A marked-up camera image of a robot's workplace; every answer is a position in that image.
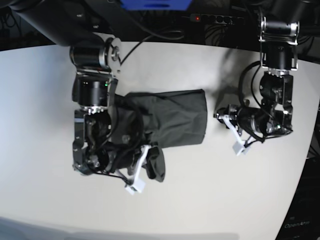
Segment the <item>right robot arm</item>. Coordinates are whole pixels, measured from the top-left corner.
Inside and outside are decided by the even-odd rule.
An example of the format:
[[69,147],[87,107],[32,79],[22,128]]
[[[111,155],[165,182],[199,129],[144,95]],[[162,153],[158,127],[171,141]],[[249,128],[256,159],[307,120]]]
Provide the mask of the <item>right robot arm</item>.
[[116,94],[119,46],[74,21],[59,0],[10,0],[8,7],[53,43],[69,47],[76,68],[73,168],[82,175],[119,178],[137,188],[146,170],[152,180],[166,174],[161,150],[143,142],[142,113],[128,96]]

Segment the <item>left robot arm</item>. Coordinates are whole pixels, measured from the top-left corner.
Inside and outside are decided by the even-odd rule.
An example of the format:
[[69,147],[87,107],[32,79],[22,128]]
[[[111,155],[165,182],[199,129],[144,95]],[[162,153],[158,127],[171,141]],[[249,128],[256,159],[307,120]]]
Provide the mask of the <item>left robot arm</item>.
[[[239,76],[240,104],[229,104],[215,113],[215,118],[234,134],[235,146],[248,148],[254,142],[263,143],[293,132],[294,77],[290,72],[298,69],[299,36],[314,36],[319,32],[317,26],[301,25],[307,13],[319,4],[318,0],[246,1],[246,6],[258,10],[259,60],[248,65]],[[245,102],[243,87],[247,73],[254,67],[265,71],[259,83],[262,99],[256,101],[257,107],[250,107]]]

